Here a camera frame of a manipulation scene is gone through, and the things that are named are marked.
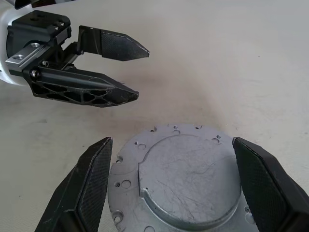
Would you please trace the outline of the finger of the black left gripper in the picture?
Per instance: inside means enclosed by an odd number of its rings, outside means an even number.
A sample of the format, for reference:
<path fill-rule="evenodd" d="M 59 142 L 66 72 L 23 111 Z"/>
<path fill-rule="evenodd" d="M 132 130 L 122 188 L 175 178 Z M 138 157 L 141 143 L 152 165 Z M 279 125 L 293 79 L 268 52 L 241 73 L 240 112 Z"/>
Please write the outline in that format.
<path fill-rule="evenodd" d="M 147 58 L 150 55 L 148 49 L 126 34 L 87 26 L 79 26 L 77 51 L 118 61 Z"/>
<path fill-rule="evenodd" d="M 99 108 L 138 99 L 139 92 L 97 72 L 34 67 L 23 71 L 35 97 Z"/>

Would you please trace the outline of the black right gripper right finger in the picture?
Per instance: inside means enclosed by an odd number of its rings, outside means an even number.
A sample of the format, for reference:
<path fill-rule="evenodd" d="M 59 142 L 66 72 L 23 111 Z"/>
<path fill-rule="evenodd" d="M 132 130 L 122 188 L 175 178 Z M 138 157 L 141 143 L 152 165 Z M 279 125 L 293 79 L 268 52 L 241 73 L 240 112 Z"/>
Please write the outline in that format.
<path fill-rule="evenodd" d="M 309 195 L 276 157 L 240 137 L 232 145 L 242 190 L 259 232 L 309 232 Z"/>

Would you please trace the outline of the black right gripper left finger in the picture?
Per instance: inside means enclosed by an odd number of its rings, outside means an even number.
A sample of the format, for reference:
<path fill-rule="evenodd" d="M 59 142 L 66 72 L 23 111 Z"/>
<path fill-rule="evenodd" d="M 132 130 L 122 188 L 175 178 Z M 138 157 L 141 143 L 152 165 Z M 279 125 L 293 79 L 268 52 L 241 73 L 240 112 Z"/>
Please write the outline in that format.
<path fill-rule="evenodd" d="M 91 145 L 55 189 L 34 232 L 98 232 L 113 140 Z"/>

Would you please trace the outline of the silver motor lid with circuit board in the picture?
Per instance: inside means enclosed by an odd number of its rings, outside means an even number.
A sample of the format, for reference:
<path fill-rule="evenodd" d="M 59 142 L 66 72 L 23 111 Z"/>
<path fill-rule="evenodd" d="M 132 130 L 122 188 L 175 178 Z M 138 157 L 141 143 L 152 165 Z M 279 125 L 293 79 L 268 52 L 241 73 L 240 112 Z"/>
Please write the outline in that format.
<path fill-rule="evenodd" d="M 259 232 L 243 195 L 232 137 L 167 124 L 128 141 L 112 164 L 118 232 Z"/>

